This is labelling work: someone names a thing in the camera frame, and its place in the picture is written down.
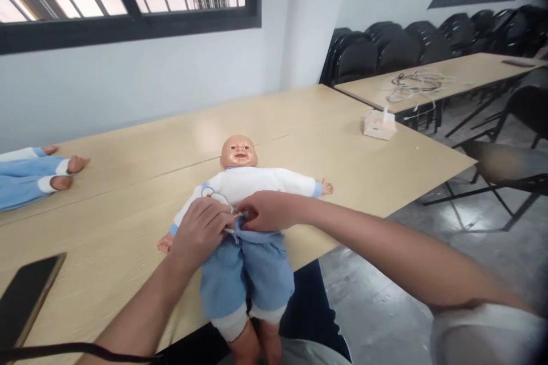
gray floor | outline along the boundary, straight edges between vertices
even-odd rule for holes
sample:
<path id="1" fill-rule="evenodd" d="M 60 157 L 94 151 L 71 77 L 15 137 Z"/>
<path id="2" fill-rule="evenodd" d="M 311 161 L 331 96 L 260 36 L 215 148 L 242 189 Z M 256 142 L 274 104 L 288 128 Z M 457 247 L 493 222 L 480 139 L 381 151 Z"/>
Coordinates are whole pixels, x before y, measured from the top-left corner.
<path id="1" fill-rule="evenodd" d="M 444 112 L 443 127 L 432 138 L 454 145 L 475 135 L 472 125 L 443 137 L 471 110 L 478 98 L 453 99 Z M 478 124 L 491 113 L 500 111 L 497 101 L 472 124 Z M 534 134 L 523 124 L 509 118 L 498 143 L 529 147 Z M 548 141 L 538 148 L 548 152 Z M 469 169 L 451 180 L 456 193 L 485 186 L 483 180 L 472 186 Z M 475 230 L 498 229 L 509 215 L 492 193 L 462 198 L 454 202 L 424 207 L 421 201 L 447 194 L 439 186 L 423 198 L 390 216 L 408 227 L 428 234 L 471 256 L 506 281 L 532 307 L 546 315 L 542 306 L 548 278 L 548 198 L 541 197 L 508 233 L 472 233 Z M 503 189 L 501 196 L 513 210 L 523 202 L 526 193 Z M 407 295 L 369 262 L 347 248 L 339 247 L 320 259 L 325 287 L 336 321 L 341 326 L 355 364 L 431 364 L 429 337 L 432 315 L 422 303 Z"/>

black pants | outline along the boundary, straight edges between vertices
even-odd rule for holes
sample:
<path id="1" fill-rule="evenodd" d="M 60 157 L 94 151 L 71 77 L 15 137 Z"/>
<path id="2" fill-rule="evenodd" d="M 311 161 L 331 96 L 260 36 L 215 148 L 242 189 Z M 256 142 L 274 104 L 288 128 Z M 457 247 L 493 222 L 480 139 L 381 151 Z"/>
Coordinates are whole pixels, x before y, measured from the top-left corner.
<path id="1" fill-rule="evenodd" d="M 295 293 L 280 322 L 280 335 L 325 345 L 350 361 L 350 352 L 329 307 L 320 262 L 315 260 L 295 272 Z M 210 323 L 169 346 L 166 363 L 214 365 L 230 353 L 227 343 Z"/>

blue pants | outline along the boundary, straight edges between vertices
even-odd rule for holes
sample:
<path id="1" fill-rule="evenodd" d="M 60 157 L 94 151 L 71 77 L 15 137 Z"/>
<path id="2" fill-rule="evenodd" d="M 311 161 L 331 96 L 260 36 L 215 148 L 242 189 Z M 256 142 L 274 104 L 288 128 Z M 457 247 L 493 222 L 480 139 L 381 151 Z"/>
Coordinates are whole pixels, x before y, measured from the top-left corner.
<path id="1" fill-rule="evenodd" d="M 202 266 L 200 296 L 205 316 L 209 319 L 225 318 L 245 304 L 247 284 L 244 271 L 253 285 L 253 306 L 264 313 L 283 309 L 295 290 L 284 236 L 281 233 L 241 231 L 243 223 L 243 216 L 236 219 L 234 236 L 226 236 Z"/>
<path id="2" fill-rule="evenodd" d="M 280 336 L 305 339 L 325 345 L 350 362 L 346 341 L 335 324 L 335 312 L 329 307 L 320 262 L 315 260 L 295 272 L 295 293 L 287 304 L 280 323 Z M 199 363 L 214 365 L 230 354 L 230 348 L 209 323 L 161 353 L 165 363 Z"/>
<path id="3" fill-rule="evenodd" d="M 68 160 L 46 156 L 34 149 L 38 158 L 0 161 L 0 211 L 8 211 L 36 202 L 56 190 L 50 185 L 56 175 L 67 175 Z"/>

baby doll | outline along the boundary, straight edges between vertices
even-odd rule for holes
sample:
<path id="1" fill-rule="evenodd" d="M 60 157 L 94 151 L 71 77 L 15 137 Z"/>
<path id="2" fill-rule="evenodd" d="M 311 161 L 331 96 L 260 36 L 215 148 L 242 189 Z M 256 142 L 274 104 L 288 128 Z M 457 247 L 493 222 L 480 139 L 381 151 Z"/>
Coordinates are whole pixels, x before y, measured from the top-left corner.
<path id="1" fill-rule="evenodd" d="M 57 150 L 49 145 L 0 154 L 0 211 L 19 208 L 70 188 L 71 175 L 80 172 L 87 160 L 53 156 Z"/>
<path id="2" fill-rule="evenodd" d="M 223 145 L 220 158 L 225 171 L 194 189 L 192 197 L 175 217 L 170 231 L 158 242 L 167 253 L 190 204 L 211 196 L 231 207 L 260 190 L 275 190 L 310 197 L 333 193 L 328 182 L 317 182 L 283 168 L 256 168 L 257 154 L 251 140 L 232 136 Z M 202 266 L 200 296 L 203 310 L 235 354 L 236 363 L 254 363 L 259 341 L 247 313 L 244 271 L 252 284 L 249 315 L 260 320 L 260 343 L 269 365 L 278 364 L 281 343 L 280 319 L 293 294 L 293 270 L 287 259 L 283 234 L 242 231 L 242 214 L 236 215 L 232 235 Z"/>

doll face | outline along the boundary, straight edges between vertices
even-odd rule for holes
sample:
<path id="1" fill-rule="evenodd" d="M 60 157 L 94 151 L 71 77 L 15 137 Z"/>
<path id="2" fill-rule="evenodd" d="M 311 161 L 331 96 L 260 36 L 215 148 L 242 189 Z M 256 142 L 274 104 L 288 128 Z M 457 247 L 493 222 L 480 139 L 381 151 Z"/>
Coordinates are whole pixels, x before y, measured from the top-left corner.
<path id="1" fill-rule="evenodd" d="M 232 136 L 223 144 L 221 165 L 228 167 L 255 167 L 257 165 L 255 147 L 246 136 Z"/>

